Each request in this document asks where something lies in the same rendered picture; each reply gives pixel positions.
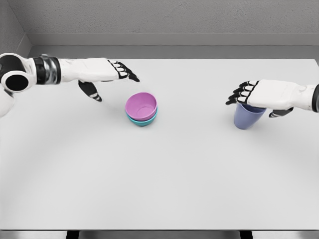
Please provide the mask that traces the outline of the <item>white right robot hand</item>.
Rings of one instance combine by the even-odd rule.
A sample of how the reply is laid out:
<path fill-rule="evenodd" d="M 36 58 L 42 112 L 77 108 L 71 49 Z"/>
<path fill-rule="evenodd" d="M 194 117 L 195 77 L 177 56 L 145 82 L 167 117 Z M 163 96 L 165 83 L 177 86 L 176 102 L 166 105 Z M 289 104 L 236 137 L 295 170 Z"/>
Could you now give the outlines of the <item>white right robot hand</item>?
<path fill-rule="evenodd" d="M 240 103 L 256 108 L 268 108 L 270 118 L 283 117 L 294 109 L 294 100 L 299 85 L 278 80 L 247 81 L 239 85 L 228 97 L 226 105 Z"/>

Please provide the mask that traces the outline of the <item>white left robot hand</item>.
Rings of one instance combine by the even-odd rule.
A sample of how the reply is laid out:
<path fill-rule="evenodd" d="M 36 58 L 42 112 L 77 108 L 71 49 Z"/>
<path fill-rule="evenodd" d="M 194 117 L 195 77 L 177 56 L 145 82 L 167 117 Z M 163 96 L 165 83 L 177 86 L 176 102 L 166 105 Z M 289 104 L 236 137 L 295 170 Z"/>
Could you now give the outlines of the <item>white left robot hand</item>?
<path fill-rule="evenodd" d="M 115 80 L 130 79 L 134 82 L 140 82 L 137 75 L 120 61 L 109 60 L 106 58 L 94 58 L 93 63 L 86 65 L 86 68 L 80 73 L 78 86 L 90 98 L 101 102 L 95 82 L 111 82 Z"/>

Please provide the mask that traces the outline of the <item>blue cup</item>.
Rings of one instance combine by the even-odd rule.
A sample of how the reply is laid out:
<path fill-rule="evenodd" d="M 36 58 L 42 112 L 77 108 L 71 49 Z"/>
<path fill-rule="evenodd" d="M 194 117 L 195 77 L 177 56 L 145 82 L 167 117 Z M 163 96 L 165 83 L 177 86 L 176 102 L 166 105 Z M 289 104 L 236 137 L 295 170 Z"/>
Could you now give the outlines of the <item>blue cup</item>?
<path fill-rule="evenodd" d="M 237 104 L 234 113 L 234 124 L 239 129 L 249 129 L 263 116 L 265 111 L 266 108 Z"/>

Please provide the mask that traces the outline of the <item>pink bowl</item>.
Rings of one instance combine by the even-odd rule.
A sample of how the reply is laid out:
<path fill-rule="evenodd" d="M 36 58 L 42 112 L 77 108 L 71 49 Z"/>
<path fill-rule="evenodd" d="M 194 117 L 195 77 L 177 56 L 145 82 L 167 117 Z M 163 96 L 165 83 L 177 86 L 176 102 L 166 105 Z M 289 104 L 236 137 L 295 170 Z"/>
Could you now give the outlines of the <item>pink bowl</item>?
<path fill-rule="evenodd" d="M 157 100 L 152 94 L 140 92 L 128 98 L 125 111 L 130 118 L 136 121 L 147 121 L 156 114 L 157 107 Z"/>

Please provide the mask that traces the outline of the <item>teal bowl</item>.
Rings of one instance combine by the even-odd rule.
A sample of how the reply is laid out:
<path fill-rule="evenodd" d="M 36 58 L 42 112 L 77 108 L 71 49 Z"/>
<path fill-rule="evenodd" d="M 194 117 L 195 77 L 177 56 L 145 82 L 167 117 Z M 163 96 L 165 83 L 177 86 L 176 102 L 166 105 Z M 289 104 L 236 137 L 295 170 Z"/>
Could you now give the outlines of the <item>teal bowl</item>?
<path fill-rule="evenodd" d="M 137 125 L 137 126 L 147 126 L 147 125 L 151 124 L 151 123 L 155 120 L 157 114 L 158 114 L 158 109 L 156 109 L 155 114 L 154 114 L 150 119 L 145 120 L 145 121 L 135 120 L 135 119 L 131 118 L 128 114 L 126 114 L 126 116 L 128 117 L 128 119 L 129 119 L 132 123 L 134 123 L 134 124 Z"/>

